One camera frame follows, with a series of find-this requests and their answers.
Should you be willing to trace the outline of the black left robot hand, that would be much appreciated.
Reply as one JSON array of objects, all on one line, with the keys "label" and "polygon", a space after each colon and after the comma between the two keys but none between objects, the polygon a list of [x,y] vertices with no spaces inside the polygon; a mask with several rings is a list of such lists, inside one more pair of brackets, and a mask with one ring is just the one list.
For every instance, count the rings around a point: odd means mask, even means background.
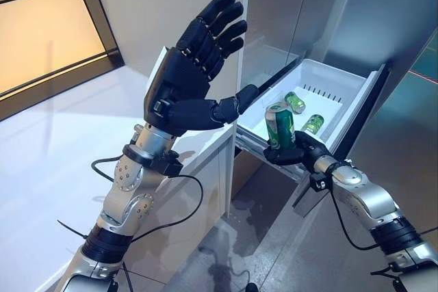
[{"label": "black left robot hand", "polygon": [[247,22],[237,0],[211,0],[167,50],[144,97],[144,120],[170,135],[207,131],[234,122],[257,98],[249,84],[235,96],[208,99],[225,60],[244,46]]}]

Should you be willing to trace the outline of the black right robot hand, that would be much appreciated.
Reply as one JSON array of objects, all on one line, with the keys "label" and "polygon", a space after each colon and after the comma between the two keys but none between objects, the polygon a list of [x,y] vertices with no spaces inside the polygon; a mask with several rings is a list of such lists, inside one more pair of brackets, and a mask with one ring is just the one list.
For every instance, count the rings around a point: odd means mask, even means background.
[{"label": "black right robot hand", "polygon": [[264,157],[275,165],[286,166],[303,164],[310,173],[315,172],[314,165],[322,156],[332,154],[326,146],[305,132],[295,132],[295,147],[290,149],[274,149],[269,145],[264,151]]}]

